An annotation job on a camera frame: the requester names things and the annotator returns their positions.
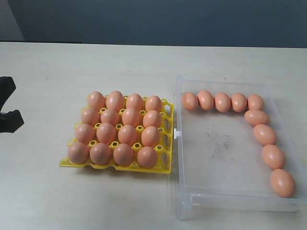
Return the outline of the yellow plastic egg tray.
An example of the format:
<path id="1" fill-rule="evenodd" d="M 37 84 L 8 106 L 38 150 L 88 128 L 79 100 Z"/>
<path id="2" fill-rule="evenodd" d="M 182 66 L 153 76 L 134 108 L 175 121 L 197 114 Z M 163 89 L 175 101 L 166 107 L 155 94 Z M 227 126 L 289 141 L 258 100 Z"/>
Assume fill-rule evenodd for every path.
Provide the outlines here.
<path id="1" fill-rule="evenodd" d="M 154 147 L 157 152 L 158 159 L 154 167 L 150 169 L 142 168 L 137 163 L 137 153 L 142 148 L 140 142 L 136 142 L 132 145 L 134 150 L 134 156 L 132 163 L 127 167 L 116 165 L 114 160 L 111 160 L 107 165 L 96 165 L 90 159 L 83 164 L 75 164 L 69 160 L 69 158 L 63 158 L 60 160 L 60 167 L 68 168 L 84 168 L 91 166 L 97 170 L 105 170 L 107 168 L 114 168 L 117 171 L 126 172 L 138 172 L 138 173 L 155 173 L 155 174 L 170 174 L 172 163 L 172 144 L 173 144 L 173 121 L 174 121 L 174 105 L 169 103 L 167 99 L 162 98 L 162 111 L 160 115 L 162 117 L 161 126 L 158 128 L 161 138 L 159 144 Z"/>

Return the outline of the clear plastic container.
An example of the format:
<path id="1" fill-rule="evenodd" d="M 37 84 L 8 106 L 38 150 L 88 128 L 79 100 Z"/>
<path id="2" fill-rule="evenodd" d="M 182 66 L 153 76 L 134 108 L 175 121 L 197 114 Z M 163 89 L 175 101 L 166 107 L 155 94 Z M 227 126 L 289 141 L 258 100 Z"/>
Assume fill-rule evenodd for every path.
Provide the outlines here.
<path id="1" fill-rule="evenodd" d="M 271 187 L 271 170 L 262 161 L 261 145 L 242 113 L 216 110 L 189 112 L 181 95 L 207 90 L 231 96 L 257 94 L 286 156 L 285 170 L 294 178 L 292 198 L 279 197 Z M 176 217 L 186 220 L 206 208 L 296 212 L 307 201 L 307 172 L 293 147 L 269 89 L 261 84 L 188 80 L 177 76 L 174 93 L 173 191 Z"/>

